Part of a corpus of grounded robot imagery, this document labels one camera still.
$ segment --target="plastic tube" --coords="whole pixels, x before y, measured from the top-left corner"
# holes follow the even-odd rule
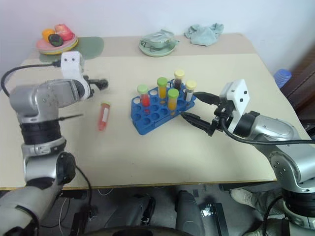
[[[110,103],[104,102],[101,104],[99,119],[98,119],[98,129],[102,131],[106,128],[108,116],[109,116]]]
[[[140,95],[140,101],[142,106],[144,106],[144,113],[145,114],[149,114],[150,110],[149,110],[149,106],[150,106],[150,97],[148,94],[148,86],[146,85],[139,85],[137,87],[137,91]]]
[[[174,80],[174,88],[178,91],[182,88],[182,79],[185,76],[185,72],[183,70],[175,70],[175,80]]]
[[[168,109],[171,111],[171,115],[175,114],[175,110],[177,107],[177,98],[179,96],[179,92],[175,88],[171,88],[168,93]]]
[[[167,78],[160,77],[157,79],[158,97],[162,99],[161,104],[165,104]]]
[[[186,89],[185,89],[185,95],[184,95],[184,99],[186,102],[191,102],[192,94],[196,86],[197,86],[197,83],[194,80],[188,80],[186,82]]]

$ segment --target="cable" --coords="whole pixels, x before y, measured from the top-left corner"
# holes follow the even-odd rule
[[[83,176],[83,178],[85,179],[85,181],[87,182],[88,184],[88,187],[89,187],[89,206],[91,206],[91,201],[92,201],[92,187],[91,187],[91,183],[89,181],[89,179],[86,177],[86,175],[83,173],[83,171],[78,167],[78,166],[75,166],[78,171],[81,173],[81,175]]]
[[[69,212],[69,209],[70,209],[70,201],[71,201],[71,198],[69,198],[67,211],[65,212],[65,215],[63,216],[62,220],[60,221],[60,224],[66,219],[66,217],[68,215],[68,212]],[[59,223],[56,224],[56,225],[52,225],[52,226],[41,225],[41,227],[51,229],[51,228],[57,227],[58,225],[59,225]]]
[[[271,208],[274,206],[274,204],[280,200],[281,198],[283,198],[283,196],[278,196],[277,198],[275,198],[268,206],[266,213],[264,214],[264,221],[262,222],[262,236],[266,236],[266,232],[267,232],[267,220],[268,220],[268,216],[270,213]]]
[[[66,201],[67,201],[67,198],[64,200],[64,202],[62,204],[61,209],[60,209],[60,214],[59,214],[59,229],[60,229],[60,232],[61,232],[62,235],[63,235],[63,230],[61,228],[61,215],[63,213],[63,206],[64,206]]]
[[[287,140],[287,141],[266,141],[266,142],[246,140],[246,139],[239,138],[236,135],[232,134],[230,131],[228,131],[225,124],[226,124],[226,118],[220,117],[221,128],[227,134],[227,136],[244,144],[253,144],[253,145],[315,144],[315,140],[303,140],[303,139]]]
[[[107,196],[107,195],[110,194],[114,189],[112,188],[112,189],[109,190],[107,193],[102,193],[99,188],[98,188],[97,190],[98,190],[98,193],[99,193],[101,196]]]
[[[1,88],[3,90],[3,92],[5,93],[5,95],[7,95],[8,97],[10,97],[10,94],[8,92],[8,90],[6,89],[5,87],[5,79],[6,77],[11,74],[12,72],[16,71],[16,70],[20,70],[20,69],[26,69],[26,68],[31,68],[31,67],[46,67],[46,66],[56,66],[56,67],[60,67],[61,65],[61,60],[58,60],[58,61],[54,61],[53,63],[50,63],[50,64],[35,64],[35,65],[22,65],[22,66],[18,66],[18,67],[15,67],[11,70],[8,70],[7,72],[5,72],[5,74],[2,76],[1,78]]]

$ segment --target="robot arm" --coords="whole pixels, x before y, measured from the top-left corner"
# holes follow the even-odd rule
[[[59,126],[59,108],[92,96],[90,81],[82,75],[79,52],[62,54],[65,78],[41,85],[17,86],[10,104],[17,114],[24,143],[22,154],[26,186],[0,199],[0,235],[33,235],[52,207],[63,185],[75,176],[75,159],[65,152]],[[101,89],[107,81],[93,80]]]
[[[315,229],[315,148],[312,140],[300,140],[291,124],[257,112],[244,114],[249,93],[244,80],[227,84],[220,96],[205,92],[194,95],[217,106],[212,123],[182,112],[190,124],[212,136],[215,130],[253,145],[263,153],[283,188],[284,208],[295,225]]]

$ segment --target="blue test tube rack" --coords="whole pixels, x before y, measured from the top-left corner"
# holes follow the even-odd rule
[[[174,80],[168,82],[169,89],[174,87]],[[196,99],[195,96],[192,96],[191,102],[186,102],[184,100],[184,90],[186,89],[185,85],[182,83],[182,88],[179,93],[179,97],[177,99],[177,108],[175,114],[171,115],[171,111],[168,109],[167,106],[167,98],[160,99],[158,97],[158,88],[155,87],[152,90],[149,90],[150,96],[150,106],[143,107],[140,103],[140,97],[134,97],[131,100],[131,119],[134,127],[138,131],[139,134],[145,135],[150,131],[158,128],[159,126],[163,125],[164,123],[168,122],[169,120],[173,119],[174,117],[179,115],[179,112],[187,111],[188,109],[192,108],[195,105],[194,100]]]

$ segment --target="table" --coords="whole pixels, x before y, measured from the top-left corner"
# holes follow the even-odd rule
[[[61,122],[66,150],[76,158],[93,187],[168,185],[189,183],[234,183],[275,180],[267,159],[254,147],[239,143],[216,131],[212,137],[180,116],[141,136],[130,118],[130,102],[136,87],[156,87],[158,77],[173,78],[175,69],[185,70],[186,79],[197,81],[197,91],[219,94],[228,82],[245,79],[251,100],[247,110],[280,118],[293,124],[304,139],[304,131],[289,102],[277,88],[251,43],[241,34],[224,34],[210,47],[181,43],[171,55],[151,58],[140,52],[139,37],[105,38],[102,54],[85,61],[91,79],[107,78],[109,88],[93,98],[60,109],[60,115],[83,113],[80,118]],[[40,63],[32,53],[23,64]],[[53,67],[17,71],[8,89],[20,84],[42,83],[62,78]],[[111,102],[108,126],[98,131],[100,104]],[[15,112],[0,93],[0,187],[22,187],[22,135]],[[196,101],[189,111],[211,121],[215,106]],[[65,189],[86,188],[77,173]]]

